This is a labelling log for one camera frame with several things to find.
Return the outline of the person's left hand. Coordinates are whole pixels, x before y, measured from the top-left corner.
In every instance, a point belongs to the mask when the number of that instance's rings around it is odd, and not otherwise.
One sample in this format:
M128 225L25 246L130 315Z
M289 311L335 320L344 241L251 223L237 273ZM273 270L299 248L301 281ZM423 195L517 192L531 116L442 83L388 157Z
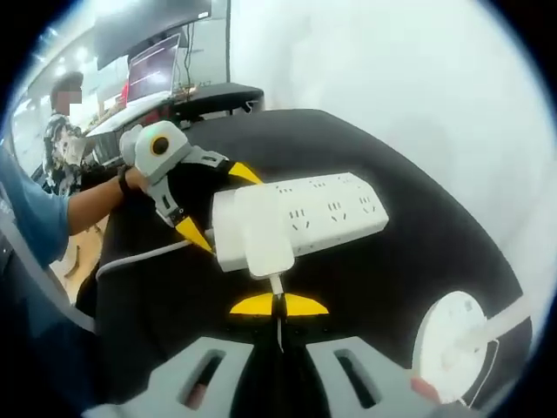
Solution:
M129 168L124 174L125 182L132 191L147 192L148 181L146 177L136 168Z

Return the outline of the person's right hand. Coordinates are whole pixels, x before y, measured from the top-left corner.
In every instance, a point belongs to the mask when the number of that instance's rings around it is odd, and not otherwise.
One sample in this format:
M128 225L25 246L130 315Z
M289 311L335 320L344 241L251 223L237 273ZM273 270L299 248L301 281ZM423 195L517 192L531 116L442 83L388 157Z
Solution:
M440 404L440 396L436 388L420 377L411 378L412 390L430 401Z

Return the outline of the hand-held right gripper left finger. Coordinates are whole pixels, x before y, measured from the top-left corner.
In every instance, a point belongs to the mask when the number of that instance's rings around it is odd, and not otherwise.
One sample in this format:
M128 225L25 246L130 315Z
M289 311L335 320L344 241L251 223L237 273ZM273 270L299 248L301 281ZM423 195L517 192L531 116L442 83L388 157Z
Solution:
M230 417L254 346L200 337L156 367L147 388L119 404L105 403L86 417Z

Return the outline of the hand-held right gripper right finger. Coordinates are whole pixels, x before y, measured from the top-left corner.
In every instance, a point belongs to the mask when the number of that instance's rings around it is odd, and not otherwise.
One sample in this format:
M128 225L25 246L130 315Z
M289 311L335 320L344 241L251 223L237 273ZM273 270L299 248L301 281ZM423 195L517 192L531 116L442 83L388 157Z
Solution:
M278 346L295 409L315 417L475 417L459 403L440 404L415 393L411 376L359 337L321 340L303 334L296 320L323 319L325 309L302 299L291 317L289 300L278 296Z

